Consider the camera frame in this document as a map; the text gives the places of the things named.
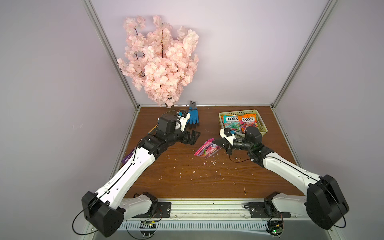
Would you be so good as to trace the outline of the right green circuit board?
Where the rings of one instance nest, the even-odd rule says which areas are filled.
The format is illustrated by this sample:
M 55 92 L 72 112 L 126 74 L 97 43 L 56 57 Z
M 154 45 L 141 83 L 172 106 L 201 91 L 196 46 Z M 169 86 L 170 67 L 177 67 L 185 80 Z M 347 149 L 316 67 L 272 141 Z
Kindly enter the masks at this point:
M 284 224 L 282 221 L 268 221 L 267 233 L 272 237 L 280 237 L 284 232 Z

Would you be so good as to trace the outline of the blue black garden glove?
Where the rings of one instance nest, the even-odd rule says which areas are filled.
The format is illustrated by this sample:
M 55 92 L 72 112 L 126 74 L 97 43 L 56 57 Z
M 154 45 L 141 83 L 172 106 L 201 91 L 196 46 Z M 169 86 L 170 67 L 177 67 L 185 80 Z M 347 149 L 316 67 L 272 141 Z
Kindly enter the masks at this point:
M 190 101 L 189 104 L 190 118 L 187 121 L 187 126 L 192 129 L 200 125 L 197 102 Z

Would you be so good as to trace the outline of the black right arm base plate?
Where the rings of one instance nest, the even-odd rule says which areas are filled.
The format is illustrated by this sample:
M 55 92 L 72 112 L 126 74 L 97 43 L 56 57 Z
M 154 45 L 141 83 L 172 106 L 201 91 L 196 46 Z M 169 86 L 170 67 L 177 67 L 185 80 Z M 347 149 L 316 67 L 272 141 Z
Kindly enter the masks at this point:
M 249 202 L 244 205 L 251 215 L 251 218 L 290 218 L 291 214 L 288 212 L 279 212 L 276 208 L 266 202 Z

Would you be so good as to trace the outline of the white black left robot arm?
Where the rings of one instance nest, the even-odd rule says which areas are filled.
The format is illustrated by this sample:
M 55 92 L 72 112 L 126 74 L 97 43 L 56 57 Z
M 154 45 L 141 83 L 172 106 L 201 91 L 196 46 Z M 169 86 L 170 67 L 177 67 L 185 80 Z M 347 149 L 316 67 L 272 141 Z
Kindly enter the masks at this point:
M 175 143 L 194 145 L 200 133 L 186 129 L 191 113 L 170 111 L 158 119 L 157 125 L 140 139 L 124 166 L 96 192 L 82 197 L 85 219 L 108 238 L 123 221 L 136 216 L 154 217 L 158 213 L 158 199 L 142 193 L 123 204 L 123 198 L 140 175 Z

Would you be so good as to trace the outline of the teal yellow garden fork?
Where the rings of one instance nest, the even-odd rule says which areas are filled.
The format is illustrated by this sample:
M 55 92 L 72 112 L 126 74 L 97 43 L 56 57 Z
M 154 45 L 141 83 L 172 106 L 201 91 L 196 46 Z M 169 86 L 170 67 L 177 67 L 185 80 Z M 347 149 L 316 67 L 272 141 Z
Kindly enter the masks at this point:
M 154 127 L 148 132 L 148 134 L 149 134 L 149 135 L 153 135 L 153 134 L 156 132 L 157 127 L 158 127 L 157 125 L 154 126 Z

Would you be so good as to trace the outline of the aluminium mounting rail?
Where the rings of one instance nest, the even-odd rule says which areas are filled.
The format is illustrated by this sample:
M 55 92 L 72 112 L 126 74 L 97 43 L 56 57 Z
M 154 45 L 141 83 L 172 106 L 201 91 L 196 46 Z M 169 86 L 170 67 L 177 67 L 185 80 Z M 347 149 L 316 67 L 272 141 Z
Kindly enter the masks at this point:
M 290 218 L 251 218 L 244 205 L 249 202 L 261 202 L 252 199 L 221 200 L 221 199 L 170 199 L 158 202 L 171 202 L 171 216 L 160 218 L 129 218 L 120 225 L 118 231 L 129 232 L 134 239 L 143 239 L 139 227 L 142 221 L 157 222 L 160 232 L 226 232 L 232 235 L 251 234 L 257 239 L 290 239 L 290 240 L 340 240 L 335 229 L 324 230 L 314 224 L 309 218 L 291 214 Z M 284 232 L 280 237 L 272 237 L 267 233 L 268 221 L 282 221 Z

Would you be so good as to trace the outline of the orange candy bag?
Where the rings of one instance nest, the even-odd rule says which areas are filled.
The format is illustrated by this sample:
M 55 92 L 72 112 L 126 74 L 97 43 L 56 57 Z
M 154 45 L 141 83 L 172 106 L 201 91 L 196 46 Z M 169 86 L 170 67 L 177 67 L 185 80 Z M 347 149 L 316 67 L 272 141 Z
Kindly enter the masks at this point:
M 247 127 L 258 127 L 257 114 L 240 115 L 238 119 L 243 133 L 245 133 Z

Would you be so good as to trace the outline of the left green circuit board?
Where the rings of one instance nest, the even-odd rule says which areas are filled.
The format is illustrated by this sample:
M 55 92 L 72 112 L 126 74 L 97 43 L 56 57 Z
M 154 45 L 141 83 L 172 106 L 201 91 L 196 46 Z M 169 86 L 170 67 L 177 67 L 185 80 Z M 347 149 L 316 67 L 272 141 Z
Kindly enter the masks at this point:
M 157 231 L 157 222 L 155 221 L 142 221 L 139 227 L 143 239 L 152 238 Z

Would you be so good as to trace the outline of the teal candy bag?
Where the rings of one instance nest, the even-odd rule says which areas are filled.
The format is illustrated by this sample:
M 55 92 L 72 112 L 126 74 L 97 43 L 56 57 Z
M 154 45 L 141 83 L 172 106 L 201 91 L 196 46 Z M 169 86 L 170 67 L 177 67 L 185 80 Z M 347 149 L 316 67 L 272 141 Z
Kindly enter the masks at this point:
M 230 128 L 232 131 L 242 132 L 239 117 L 237 115 L 224 115 L 222 117 L 224 128 Z

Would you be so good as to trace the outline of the light green plastic basket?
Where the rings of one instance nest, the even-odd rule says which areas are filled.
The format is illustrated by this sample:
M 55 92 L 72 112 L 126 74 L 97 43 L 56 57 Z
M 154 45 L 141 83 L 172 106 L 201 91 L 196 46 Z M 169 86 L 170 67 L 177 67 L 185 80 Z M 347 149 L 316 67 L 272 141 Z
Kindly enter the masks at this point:
M 260 115 L 260 113 L 257 110 L 241 110 L 241 111 L 230 111 L 230 112 L 222 112 L 219 113 L 219 123 L 221 128 L 224 128 L 224 122 L 223 122 L 223 117 L 224 116 L 234 116 L 234 115 L 245 115 L 245 114 L 255 114 L 257 116 L 257 124 L 258 124 L 258 129 L 262 136 L 264 136 L 267 132 L 268 129 Z

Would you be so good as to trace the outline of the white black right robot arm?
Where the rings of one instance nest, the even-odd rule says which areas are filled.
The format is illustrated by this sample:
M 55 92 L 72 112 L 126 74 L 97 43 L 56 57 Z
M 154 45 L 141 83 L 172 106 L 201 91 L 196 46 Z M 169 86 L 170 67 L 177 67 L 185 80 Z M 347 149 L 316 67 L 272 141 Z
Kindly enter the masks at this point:
M 231 156 L 233 151 L 247 151 L 250 160 L 290 182 L 302 196 L 274 192 L 264 199 L 265 214 L 272 218 L 283 213 L 310 218 L 317 226 L 329 230 L 339 220 L 345 220 L 350 208 L 335 178 L 319 176 L 289 162 L 263 144 L 256 127 L 248 127 L 244 137 L 236 137 L 229 129 L 220 130 L 220 139 L 213 141 Z

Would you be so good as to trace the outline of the purple candy bag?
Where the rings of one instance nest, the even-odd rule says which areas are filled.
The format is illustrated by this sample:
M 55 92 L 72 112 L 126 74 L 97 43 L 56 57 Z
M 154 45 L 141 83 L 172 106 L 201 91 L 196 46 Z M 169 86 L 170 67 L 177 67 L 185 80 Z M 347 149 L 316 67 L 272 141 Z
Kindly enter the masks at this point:
M 125 158 L 121 161 L 121 163 L 123 165 L 125 165 L 127 163 L 127 161 L 132 157 L 132 155 L 134 154 L 135 150 L 132 150 L 127 156 L 125 156 Z
M 215 153 L 217 153 L 221 147 L 214 144 L 213 141 L 215 139 L 209 139 L 207 140 L 195 153 L 194 156 L 197 157 L 203 157 L 203 158 L 209 158 Z

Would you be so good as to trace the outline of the green circuit board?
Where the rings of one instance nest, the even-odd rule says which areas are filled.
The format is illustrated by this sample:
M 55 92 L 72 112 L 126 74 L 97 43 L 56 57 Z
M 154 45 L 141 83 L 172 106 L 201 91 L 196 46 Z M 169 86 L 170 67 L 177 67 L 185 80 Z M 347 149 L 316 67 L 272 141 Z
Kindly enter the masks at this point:
M 142 221 L 139 227 L 143 239 L 152 238 L 157 231 L 157 222 L 155 221 Z
M 268 221 L 267 233 L 272 237 L 280 237 L 284 232 L 284 224 L 282 221 Z

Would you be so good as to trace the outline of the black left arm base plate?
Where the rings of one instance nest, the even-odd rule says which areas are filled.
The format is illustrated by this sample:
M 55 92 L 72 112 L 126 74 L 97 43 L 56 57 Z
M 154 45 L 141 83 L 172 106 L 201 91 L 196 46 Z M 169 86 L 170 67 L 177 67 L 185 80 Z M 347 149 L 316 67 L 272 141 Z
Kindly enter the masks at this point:
M 171 202 L 157 202 L 157 205 L 152 205 L 150 210 L 141 215 L 137 215 L 134 218 L 141 218 L 141 219 L 160 219 L 165 218 L 168 219 L 171 216 L 171 210 L 172 210 L 172 203 Z

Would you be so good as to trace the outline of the pink blossom artificial tree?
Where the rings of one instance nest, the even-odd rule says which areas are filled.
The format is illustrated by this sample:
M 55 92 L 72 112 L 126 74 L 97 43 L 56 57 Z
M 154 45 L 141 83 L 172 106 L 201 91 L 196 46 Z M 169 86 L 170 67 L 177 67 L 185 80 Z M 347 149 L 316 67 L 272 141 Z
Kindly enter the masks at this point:
M 156 28 L 143 34 L 143 17 L 125 19 L 125 58 L 118 59 L 117 64 L 138 91 L 144 90 L 150 100 L 170 108 L 179 101 L 197 71 L 199 57 L 195 50 L 199 35 L 181 26 L 174 38 L 173 27 L 161 17 L 154 16 L 153 23 Z

